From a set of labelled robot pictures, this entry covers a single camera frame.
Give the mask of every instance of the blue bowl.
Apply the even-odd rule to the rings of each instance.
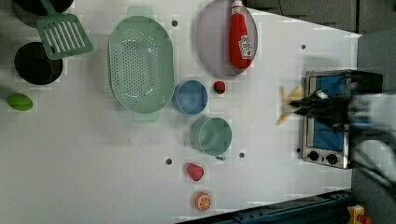
[[[199,81],[187,81],[177,85],[173,103],[182,113],[196,115],[207,105],[207,91]]]

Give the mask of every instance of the green spatula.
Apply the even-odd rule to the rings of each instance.
[[[51,60],[92,50],[91,41],[77,16],[57,13],[50,0],[41,0],[41,4],[47,10],[48,16],[37,21],[37,29],[46,54]]]

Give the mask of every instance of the ketchup label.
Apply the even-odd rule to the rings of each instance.
[[[247,35],[242,35],[239,43],[239,49],[243,59],[253,59],[253,52],[251,50],[250,40]]]

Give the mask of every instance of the black pot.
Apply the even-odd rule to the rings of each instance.
[[[21,47],[14,59],[18,74],[35,85],[47,85],[55,81],[64,69],[60,60],[50,60],[44,46],[40,42],[33,42]]]
[[[47,11],[44,9],[40,0],[13,0],[14,12],[17,17],[26,25],[37,28],[37,20],[47,16]],[[50,0],[55,11],[65,12],[72,4],[73,0]]]

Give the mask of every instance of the orange slice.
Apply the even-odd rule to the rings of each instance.
[[[199,192],[195,196],[195,207],[200,211],[205,211],[210,207],[210,196],[207,193]]]

